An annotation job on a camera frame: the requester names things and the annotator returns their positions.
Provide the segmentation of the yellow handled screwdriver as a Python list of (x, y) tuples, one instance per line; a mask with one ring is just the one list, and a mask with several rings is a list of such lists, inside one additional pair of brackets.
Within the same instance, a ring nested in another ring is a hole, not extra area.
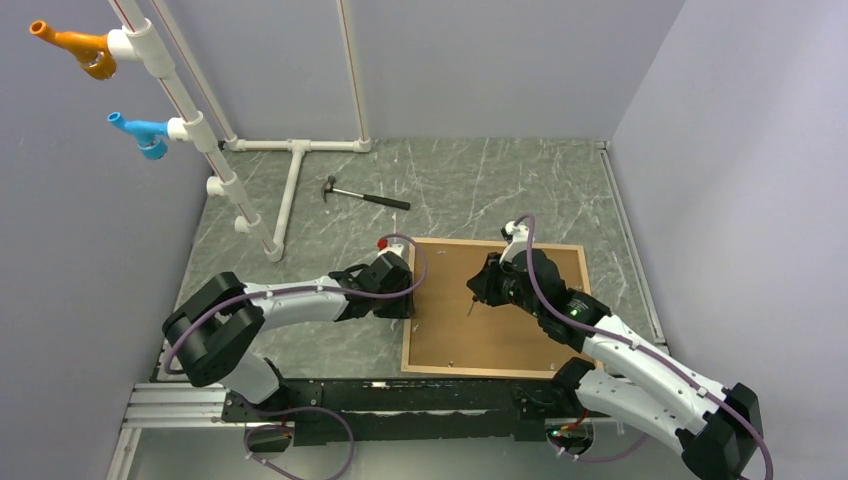
[(467, 312), (466, 312), (466, 316), (467, 316), (467, 317), (470, 317), (470, 316), (471, 316), (471, 313), (472, 313), (472, 311), (473, 311), (473, 309), (474, 309), (475, 305), (477, 304), (477, 301), (478, 301), (477, 297), (476, 297), (476, 296), (472, 296), (471, 303), (470, 303), (469, 308), (468, 308), (468, 310), (467, 310)]

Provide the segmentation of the wooden picture frame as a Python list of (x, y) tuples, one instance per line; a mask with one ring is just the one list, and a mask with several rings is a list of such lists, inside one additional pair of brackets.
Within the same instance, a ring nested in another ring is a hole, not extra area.
[(504, 241), (423, 238), (409, 254), (414, 313), (404, 322), (400, 368), (405, 373), (550, 379), (573, 348), (559, 344), (521, 309), (477, 303), (466, 282)]

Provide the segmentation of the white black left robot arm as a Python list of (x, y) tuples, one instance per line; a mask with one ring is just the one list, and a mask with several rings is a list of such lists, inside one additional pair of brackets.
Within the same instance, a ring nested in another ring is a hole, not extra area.
[(287, 406), (279, 370), (249, 349), (267, 330), (310, 322), (338, 323), (367, 315), (406, 319), (414, 311), (413, 273), (385, 249), (358, 264), (310, 281), (245, 283), (232, 272), (214, 276), (163, 323), (173, 357), (195, 387), (219, 383), (264, 420)]

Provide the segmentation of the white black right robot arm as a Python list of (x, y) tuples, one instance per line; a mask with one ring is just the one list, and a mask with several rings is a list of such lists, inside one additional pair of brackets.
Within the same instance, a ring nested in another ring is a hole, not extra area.
[(551, 339), (588, 355), (567, 361), (552, 379), (560, 413), (589, 410), (634, 426), (678, 453), (700, 479), (740, 479), (756, 451), (766, 478), (774, 478), (752, 389), (726, 387), (672, 359), (609, 307), (567, 287), (542, 251), (511, 260), (491, 253), (467, 286), (475, 300), (516, 306)]

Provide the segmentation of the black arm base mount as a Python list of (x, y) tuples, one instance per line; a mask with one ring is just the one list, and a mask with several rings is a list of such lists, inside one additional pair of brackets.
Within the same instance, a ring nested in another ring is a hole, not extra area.
[(411, 377), (286, 379), (259, 405), (227, 395), (226, 423), (285, 424), (296, 446), (346, 441), (509, 438), (544, 441), (594, 414), (567, 401), (547, 379)]

